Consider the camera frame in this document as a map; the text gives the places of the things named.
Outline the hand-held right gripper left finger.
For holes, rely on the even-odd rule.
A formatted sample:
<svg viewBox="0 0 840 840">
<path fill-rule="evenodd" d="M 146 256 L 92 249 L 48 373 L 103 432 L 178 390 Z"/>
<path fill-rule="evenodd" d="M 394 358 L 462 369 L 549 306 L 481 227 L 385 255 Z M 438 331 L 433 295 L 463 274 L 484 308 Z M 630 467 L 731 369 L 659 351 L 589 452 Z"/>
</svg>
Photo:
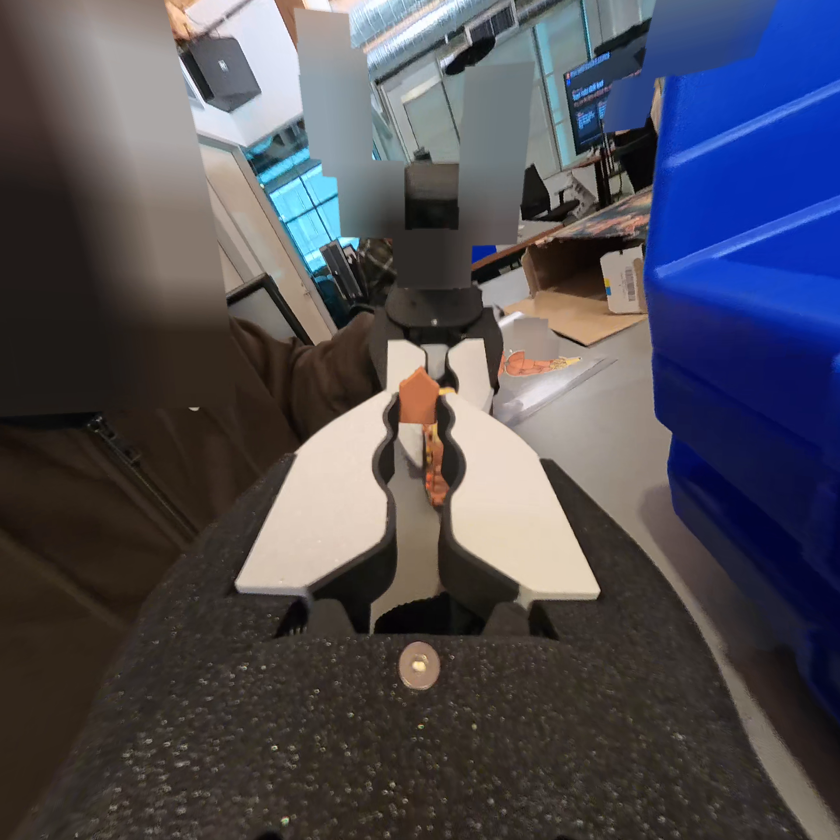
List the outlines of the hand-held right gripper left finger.
<svg viewBox="0 0 840 840">
<path fill-rule="evenodd" d="M 239 594 L 314 597 L 384 538 L 386 484 L 374 456 L 391 429 L 382 392 L 299 447 L 235 580 Z"/>
</svg>

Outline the printed instruction booklet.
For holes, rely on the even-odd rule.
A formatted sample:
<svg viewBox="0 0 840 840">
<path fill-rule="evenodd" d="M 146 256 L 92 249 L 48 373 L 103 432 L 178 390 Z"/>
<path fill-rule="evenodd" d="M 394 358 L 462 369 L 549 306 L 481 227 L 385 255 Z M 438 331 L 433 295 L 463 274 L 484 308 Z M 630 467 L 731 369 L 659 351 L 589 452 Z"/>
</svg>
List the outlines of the printed instruction booklet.
<svg viewBox="0 0 840 840">
<path fill-rule="evenodd" d="M 533 360 L 522 350 L 503 354 L 492 414 L 509 427 L 519 425 L 614 362 L 563 356 Z"/>
</svg>

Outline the person's left forearm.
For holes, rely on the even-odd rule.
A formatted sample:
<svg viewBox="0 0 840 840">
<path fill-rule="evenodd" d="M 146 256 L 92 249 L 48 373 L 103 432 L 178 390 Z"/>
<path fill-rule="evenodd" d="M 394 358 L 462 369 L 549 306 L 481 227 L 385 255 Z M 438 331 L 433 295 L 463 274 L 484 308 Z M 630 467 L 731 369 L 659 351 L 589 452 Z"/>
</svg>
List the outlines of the person's left forearm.
<svg viewBox="0 0 840 840">
<path fill-rule="evenodd" d="M 371 356 L 373 325 L 373 314 L 363 311 L 330 339 L 305 344 L 230 317 L 234 341 L 298 445 L 382 391 Z"/>
</svg>

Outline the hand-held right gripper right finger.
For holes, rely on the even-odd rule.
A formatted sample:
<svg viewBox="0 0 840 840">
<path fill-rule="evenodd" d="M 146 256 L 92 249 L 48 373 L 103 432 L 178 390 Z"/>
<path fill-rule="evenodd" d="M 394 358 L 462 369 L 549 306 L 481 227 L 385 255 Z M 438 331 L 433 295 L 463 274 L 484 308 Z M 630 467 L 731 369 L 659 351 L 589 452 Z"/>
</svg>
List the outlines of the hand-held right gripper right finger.
<svg viewBox="0 0 840 840">
<path fill-rule="evenodd" d="M 461 603 L 595 601 L 600 586 L 537 453 L 463 396 L 438 399 L 448 493 L 438 572 Z"/>
</svg>

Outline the black framed panel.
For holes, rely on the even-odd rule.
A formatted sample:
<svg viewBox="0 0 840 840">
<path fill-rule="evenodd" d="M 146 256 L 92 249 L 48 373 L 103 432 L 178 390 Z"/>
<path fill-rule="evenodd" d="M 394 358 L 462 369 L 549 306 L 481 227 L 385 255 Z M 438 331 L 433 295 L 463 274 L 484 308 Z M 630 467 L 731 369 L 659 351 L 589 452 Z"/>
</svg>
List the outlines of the black framed panel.
<svg viewBox="0 0 840 840">
<path fill-rule="evenodd" d="M 276 340 L 297 339 L 312 345 L 308 332 L 267 273 L 228 292 L 226 303 L 232 317 L 257 325 Z"/>
</svg>

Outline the wall monitor screen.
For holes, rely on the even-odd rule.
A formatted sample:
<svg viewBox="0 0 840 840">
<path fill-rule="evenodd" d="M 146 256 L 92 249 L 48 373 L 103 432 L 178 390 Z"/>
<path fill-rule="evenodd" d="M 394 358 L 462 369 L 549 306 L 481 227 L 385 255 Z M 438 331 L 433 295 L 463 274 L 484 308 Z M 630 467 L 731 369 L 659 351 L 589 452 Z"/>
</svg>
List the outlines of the wall monitor screen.
<svg viewBox="0 0 840 840">
<path fill-rule="evenodd" d="M 606 99 L 615 81 L 641 72 L 646 48 L 629 45 L 606 51 L 563 75 L 574 151 L 584 154 L 602 143 Z"/>
</svg>

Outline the printed cardboard box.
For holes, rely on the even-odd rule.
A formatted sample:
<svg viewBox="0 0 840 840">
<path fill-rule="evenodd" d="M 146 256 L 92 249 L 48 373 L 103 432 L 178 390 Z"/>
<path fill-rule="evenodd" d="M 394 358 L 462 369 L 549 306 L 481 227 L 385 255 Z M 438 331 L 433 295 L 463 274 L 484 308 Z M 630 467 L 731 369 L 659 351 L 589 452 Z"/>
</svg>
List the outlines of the printed cardboard box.
<svg viewBox="0 0 840 840">
<path fill-rule="evenodd" d="M 559 336 L 592 346 L 648 318 L 644 258 L 653 188 L 526 247 L 528 295 L 505 314 L 545 320 Z"/>
</svg>

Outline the black hanging speaker box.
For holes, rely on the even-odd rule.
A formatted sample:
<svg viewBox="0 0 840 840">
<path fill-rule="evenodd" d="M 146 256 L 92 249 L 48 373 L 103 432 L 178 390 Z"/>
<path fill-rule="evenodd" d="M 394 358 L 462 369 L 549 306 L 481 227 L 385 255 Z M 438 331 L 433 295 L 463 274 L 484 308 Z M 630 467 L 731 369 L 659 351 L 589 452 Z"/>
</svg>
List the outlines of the black hanging speaker box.
<svg viewBox="0 0 840 840">
<path fill-rule="evenodd" d="M 179 50 L 184 67 L 207 105 L 231 113 L 261 94 L 236 38 L 205 35 L 182 43 Z"/>
</svg>

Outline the silver spiral ventilation duct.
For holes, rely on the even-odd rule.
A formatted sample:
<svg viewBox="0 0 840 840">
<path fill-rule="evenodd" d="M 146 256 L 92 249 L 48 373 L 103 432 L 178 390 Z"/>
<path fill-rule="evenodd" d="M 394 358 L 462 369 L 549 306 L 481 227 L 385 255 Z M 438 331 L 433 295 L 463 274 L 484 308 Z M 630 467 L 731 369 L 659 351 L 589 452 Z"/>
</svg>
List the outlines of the silver spiral ventilation duct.
<svg viewBox="0 0 840 840">
<path fill-rule="evenodd" d="M 351 44 L 374 82 L 442 46 L 468 49 L 518 25 L 514 1 L 368 1 L 350 10 Z"/>
</svg>

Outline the blue plastic bin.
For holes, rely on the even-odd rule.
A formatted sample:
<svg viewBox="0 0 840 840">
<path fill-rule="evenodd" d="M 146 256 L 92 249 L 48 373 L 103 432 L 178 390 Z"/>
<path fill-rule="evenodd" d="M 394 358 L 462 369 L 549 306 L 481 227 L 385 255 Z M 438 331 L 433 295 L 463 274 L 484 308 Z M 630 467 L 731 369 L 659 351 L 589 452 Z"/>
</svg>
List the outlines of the blue plastic bin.
<svg viewBox="0 0 840 840">
<path fill-rule="evenodd" d="M 665 84 L 644 285 L 679 519 L 839 709 L 839 3 Z"/>
</svg>

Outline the brown toy brick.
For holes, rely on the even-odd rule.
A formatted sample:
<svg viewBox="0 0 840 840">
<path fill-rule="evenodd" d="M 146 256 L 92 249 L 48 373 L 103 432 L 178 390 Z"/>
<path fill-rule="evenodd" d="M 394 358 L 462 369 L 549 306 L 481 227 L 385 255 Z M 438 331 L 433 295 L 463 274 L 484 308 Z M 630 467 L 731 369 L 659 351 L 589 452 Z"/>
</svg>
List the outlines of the brown toy brick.
<svg viewBox="0 0 840 840">
<path fill-rule="evenodd" d="M 418 367 L 399 385 L 401 424 L 432 426 L 437 422 L 439 385 L 424 367 Z"/>
</svg>

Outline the white table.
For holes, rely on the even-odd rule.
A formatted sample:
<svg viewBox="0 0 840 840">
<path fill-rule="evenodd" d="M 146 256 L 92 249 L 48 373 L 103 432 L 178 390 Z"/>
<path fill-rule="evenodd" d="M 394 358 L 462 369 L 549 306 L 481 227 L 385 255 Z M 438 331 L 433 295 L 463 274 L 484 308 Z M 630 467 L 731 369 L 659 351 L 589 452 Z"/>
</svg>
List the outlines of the white table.
<svg viewBox="0 0 840 840">
<path fill-rule="evenodd" d="M 546 237 L 558 233 L 564 227 L 564 223 L 527 222 L 523 225 L 524 231 L 521 232 L 517 243 L 498 246 L 495 255 L 475 264 L 472 263 L 471 280 L 475 285 L 484 284 L 521 267 L 522 258 L 529 246 L 536 245 Z"/>
</svg>

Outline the black office chair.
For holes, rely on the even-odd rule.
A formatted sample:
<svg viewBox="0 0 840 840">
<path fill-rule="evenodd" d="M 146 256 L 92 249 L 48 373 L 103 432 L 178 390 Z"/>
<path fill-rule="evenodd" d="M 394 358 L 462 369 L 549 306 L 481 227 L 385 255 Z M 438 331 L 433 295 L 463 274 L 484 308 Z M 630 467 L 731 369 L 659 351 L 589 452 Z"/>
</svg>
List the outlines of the black office chair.
<svg viewBox="0 0 840 840">
<path fill-rule="evenodd" d="M 320 254 L 343 299 L 351 306 L 366 304 L 368 293 L 355 249 L 334 239 L 320 248 Z"/>
<path fill-rule="evenodd" d="M 548 187 L 545 185 L 535 164 L 530 164 L 524 172 L 520 203 L 520 216 L 524 222 L 561 223 L 570 216 L 579 205 L 579 199 L 561 201 L 551 206 Z"/>
</svg>

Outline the person's brown hoodie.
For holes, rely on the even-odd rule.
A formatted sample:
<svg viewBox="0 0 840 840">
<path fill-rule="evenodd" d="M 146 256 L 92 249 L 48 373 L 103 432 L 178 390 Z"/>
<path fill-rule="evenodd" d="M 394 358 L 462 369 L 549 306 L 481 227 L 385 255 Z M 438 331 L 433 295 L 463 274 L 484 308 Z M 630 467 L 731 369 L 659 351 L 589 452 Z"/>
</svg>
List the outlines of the person's brown hoodie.
<svg viewBox="0 0 840 840">
<path fill-rule="evenodd" d="M 223 408 L 2 421 L 2 838 L 66 758 L 147 596 L 308 425 L 261 386 Z"/>
</svg>

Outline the orange and teal brick cluster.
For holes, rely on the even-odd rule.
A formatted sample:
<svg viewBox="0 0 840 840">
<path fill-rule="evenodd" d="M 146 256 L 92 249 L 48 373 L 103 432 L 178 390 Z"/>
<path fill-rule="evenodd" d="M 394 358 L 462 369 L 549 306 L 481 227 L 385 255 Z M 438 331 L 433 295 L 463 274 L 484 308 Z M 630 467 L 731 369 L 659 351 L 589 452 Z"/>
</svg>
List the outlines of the orange and teal brick cluster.
<svg viewBox="0 0 840 840">
<path fill-rule="evenodd" d="M 433 508 L 441 508 L 448 494 L 448 483 L 443 476 L 444 441 L 438 435 L 437 423 L 422 425 L 425 464 L 425 491 Z"/>
</svg>

